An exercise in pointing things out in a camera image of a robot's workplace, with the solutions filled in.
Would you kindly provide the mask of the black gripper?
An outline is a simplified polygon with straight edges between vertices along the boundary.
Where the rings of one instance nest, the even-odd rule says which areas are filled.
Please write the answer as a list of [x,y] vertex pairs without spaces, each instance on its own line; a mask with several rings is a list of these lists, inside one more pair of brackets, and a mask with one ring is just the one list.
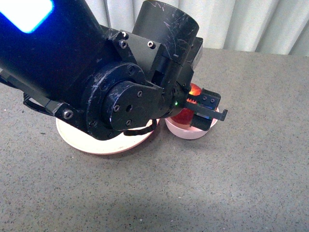
[[213,120],[224,121],[228,110],[224,109],[221,113],[218,112],[221,95],[204,88],[201,89],[202,92],[198,96],[188,95],[184,108],[194,111],[190,126],[207,131]]

